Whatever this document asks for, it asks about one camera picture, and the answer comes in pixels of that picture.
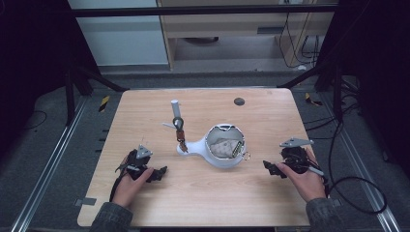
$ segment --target human hand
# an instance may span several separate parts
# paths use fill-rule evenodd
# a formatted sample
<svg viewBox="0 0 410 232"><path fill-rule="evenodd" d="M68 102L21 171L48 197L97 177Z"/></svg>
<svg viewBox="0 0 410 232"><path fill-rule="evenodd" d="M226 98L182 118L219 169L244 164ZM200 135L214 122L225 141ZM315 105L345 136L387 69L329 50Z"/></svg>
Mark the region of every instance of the human hand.
<svg viewBox="0 0 410 232"><path fill-rule="evenodd" d="M129 208L136 194L139 192L148 178L150 178L153 171L154 168L148 168L136 180L133 180L130 174L126 173L125 176L121 179L120 184L118 184L117 189L115 190L114 197L112 198L112 203L115 203L124 208Z"/></svg>
<svg viewBox="0 0 410 232"><path fill-rule="evenodd" d="M316 163L316 158L313 153L308 148L306 148L306 152L307 157ZM308 170L303 174L298 174L284 163L279 162L275 163L275 165L290 179L290 181L292 181L293 185L306 202L315 198L326 198L323 180L316 173Z"/></svg>

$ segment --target black cable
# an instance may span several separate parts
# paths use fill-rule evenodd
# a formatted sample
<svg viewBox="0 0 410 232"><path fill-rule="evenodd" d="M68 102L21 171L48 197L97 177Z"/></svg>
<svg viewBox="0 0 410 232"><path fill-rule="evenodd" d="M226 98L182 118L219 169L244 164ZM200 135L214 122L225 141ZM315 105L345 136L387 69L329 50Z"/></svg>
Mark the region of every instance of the black cable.
<svg viewBox="0 0 410 232"><path fill-rule="evenodd" d="M316 122L320 122L320 121L323 121L323 120L326 120L326 119L330 119L330 118L335 118L335 116L330 116L330 117L321 118L321 119L316 119L316 120L309 121L309 122L304 122L304 124L316 123Z"/></svg>
<svg viewBox="0 0 410 232"><path fill-rule="evenodd" d="M314 50L313 50L313 66L316 66L317 59L319 58L319 36L316 36L316 41L314 43Z"/></svg>
<svg viewBox="0 0 410 232"><path fill-rule="evenodd" d="M336 135L339 135L341 133L341 130L343 128L340 128L338 131L335 131ZM331 136L331 137L309 137L309 139L314 139L314 140L327 140L327 139L333 139L335 136Z"/></svg>
<svg viewBox="0 0 410 232"><path fill-rule="evenodd" d="M349 107L343 109L343 114L350 114L354 109L359 108L359 104L358 103L354 103L352 105L350 105Z"/></svg>
<svg viewBox="0 0 410 232"><path fill-rule="evenodd" d="M364 178L355 177L355 176L347 176L347 177L341 178L341 179L339 179L339 180L337 180L337 181L335 182L335 179L334 179L334 176L333 176L333 172L332 172L332 153L333 153L333 148L334 148L334 145L335 145L335 140L336 140L336 137L337 137L338 128L339 128L340 125L342 125L342 124L343 124L343 121L340 121L340 122L337 124L337 129L335 130L334 138L332 139L331 147L330 147L330 150L329 150L328 166L329 166L329 177L330 177L330 181L331 181L331 184L332 184L332 186L330 187L330 191L329 191L329 192L331 192L333 189L335 189L335 190L338 192L338 194L340 195L341 198L343 198L349 205L351 205L353 208L355 208L356 210L358 210L358 211L360 211L360 212L363 212L363 213L366 213L366 214L370 214L370 215L380 214L380 213L382 213L383 211L385 211L386 208L387 208L387 197L386 197L386 195L384 194L384 192L383 192L378 186L376 186L373 182L371 182L371 181L369 181L369 180L366 180L366 179L364 179ZM366 182L366 183L372 185L375 189L377 189L377 190L380 192L380 194L382 194L384 204L383 204L383 206L381 207L381 209L379 209L379 210L377 210L377 211L368 211L368 210L365 210L365 209L363 209L363 208L361 208L361 207L355 205L355 204L354 204L353 202L351 202L350 200L348 200L347 197L346 197L343 193L340 192L340 190L337 188L337 185L340 184L341 182L344 182L344 181L346 181L346 180L352 180L352 179L356 179L356 180L360 180L360 181Z"/></svg>
<svg viewBox="0 0 410 232"><path fill-rule="evenodd" d="M39 127L41 124L43 124L43 123L45 122L45 120L47 119L47 114L46 114L44 111L34 110L33 113L42 113L42 114L44 115L43 120L42 120L41 122L39 122L37 125L31 126L31 127L28 127L28 128L24 128L24 130L31 130L31 129L37 128L37 127Z"/></svg>
<svg viewBox="0 0 410 232"><path fill-rule="evenodd" d="M352 110L352 109L356 108L357 106L358 106L358 104L356 104L356 103L351 104L350 106L348 106L348 107L346 107L346 108L344 108L344 109L342 110L342 114L345 114L346 112L348 112L349 110ZM324 126L326 126L326 125L332 123L332 122L336 119L336 117L335 117L335 116L331 116L331 117L327 117L327 118L322 118L322 119L310 121L310 122L307 122L307 123L304 123L304 124L319 122L319 121L323 121L323 120L326 120L326 119L330 119L330 120L328 120L327 122L325 122L325 123L323 123L323 124L321 124L321 125L319 125L319 126L316 126L316 127L310 128L310 129L306 129L306 131L313 131L313 130L322 128L322 127L324 127Z"/></svg>
<svg viewBox="0 0 410 232"><path fill-rule="evenodd" d="M288 25L289 25L289 24L288 24L288 21L289 21L289 13L286 14L286 20L284 21L283 29L282 29L282 31L281 31L281 33L280 33L280 36L279 36L279 50L280 50L280 52L281 52L281 54L282 54L282 56L283 56L283 59L284 59L284 53L283 53L283 50L281 49L281 38L282 38L282 35L283 35L283 32L284 32L285 28L287 28L287 33L288 33L288 35L289 35L289 41L290 41L290 43L291 43L291 45L292 45L293 55L295 56L296 60L298 60L298 62L299 62L300 64L297 65L297 66L290 66L290 65L288 65L288 64L286 63L286 60L284 60L284 64L286 65L287 68L297 68L297 67L299 67L300 65L308 64L308 62L300 61L299 58L298 58L298 56L296 55L295 45L293 44L292 38L291 38L291 36L290 36L290 31L289 31L289 27L288 27Z"/></svg>
<svg viewBox="0 0 410 232"><path fill-rule="evenodd" d="M313 49L313 51L305 51L305 46L307 45L307 41L308 41L308 36L305 37L304 42L302 43L301 54L302 54L303 57L311 59L314 55L318 55L319 52L317 51L318 49L316 48L316 45L315 45L315 48Z"/></svg>
<svg viewBox="0 0 410 232"><path fill-rule="evenodd" d="M351 94L354 94L354 95L358 95L358 94L359 94L358 91L352 90L352 89L349 88L349 87L341 86L340 89L341 89L341 91L342 91L343 93L351 93Z"/></svg>
<svg viewBox="0 0 410 232"><path fill-rule="evenodd" d="M356 94L347 94L347 95L341 97L341 99L344 100L344 99L347 99L347 98L349 98L349 97L352 97L352 98L354 98L354 99L357 99L358 96L357 96Z"/></svg>

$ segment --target gray sleeve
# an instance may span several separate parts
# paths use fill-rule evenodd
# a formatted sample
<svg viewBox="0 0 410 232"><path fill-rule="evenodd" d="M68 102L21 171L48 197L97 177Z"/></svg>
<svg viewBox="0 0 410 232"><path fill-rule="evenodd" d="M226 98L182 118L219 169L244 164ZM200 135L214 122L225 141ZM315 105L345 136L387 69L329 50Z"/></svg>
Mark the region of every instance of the gray sleeve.
<svg viewBox="0 0 410 232"><path fill-rule="evenodd" d="M111 203L105 202L91 225L90 231L129 231L132 212Z"/></svg>
<svg viewBox="0 0 410 232"><path fill-rule="evenodd" d="M312 232L346 231L331 199L313 199L307 203L306 210Z"/></svg>

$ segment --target white stick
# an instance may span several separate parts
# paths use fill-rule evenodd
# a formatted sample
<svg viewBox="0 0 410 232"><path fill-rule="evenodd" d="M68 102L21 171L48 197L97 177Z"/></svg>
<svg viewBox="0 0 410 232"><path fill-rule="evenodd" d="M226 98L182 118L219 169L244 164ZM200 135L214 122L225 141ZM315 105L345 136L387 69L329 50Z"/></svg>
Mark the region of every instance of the white stick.
<svg viewBox="0 0 410 232"><path fill-rule="evenodd" d="M172 105L172 111L174 111L174 118L181 117L178 100L172 100L171 105Z"/></svg>
<svg viewBox="0 0 410 232"><path fill-rule="evenodd" d="M319 176L324 176L324 175L325 175L325 173L323 173L321 170L318 170L318 169L316 169L316 168L314 168L314 167L312 167L312 166L310 166L308 169L309 169L310 171L316 173L316 174L319 175Z"/></svg>
<svg viewBox="0 0 410 232"><path fill-rule="evenodd" d="M164 126L175 129L175 126L172 124L162 123Z"/></svg>

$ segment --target wooden table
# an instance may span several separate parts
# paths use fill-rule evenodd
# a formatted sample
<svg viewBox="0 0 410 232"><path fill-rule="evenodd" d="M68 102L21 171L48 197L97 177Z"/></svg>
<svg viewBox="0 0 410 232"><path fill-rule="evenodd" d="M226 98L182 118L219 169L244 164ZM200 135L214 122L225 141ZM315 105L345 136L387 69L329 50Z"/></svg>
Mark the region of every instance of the wooden table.
<svg viewBox="0 0 410 232"><path fill-rule="evenodd" d="M238 106L236 98L245 100ZM202 157L182 157L171 123L178 100L187 141L197 141L214 125L232 124L245 136L250 160L219 169ZM279 143L308 139L287 89L131 90L123 94L87 192L78 224L90 226L107 201L123 158L139 144L154 154L149 166L168 166L161 181L147 183L136 196L132 226L295 226L308 225L305 201L289 179L271 176L263 160L281 161Z"/></svg>

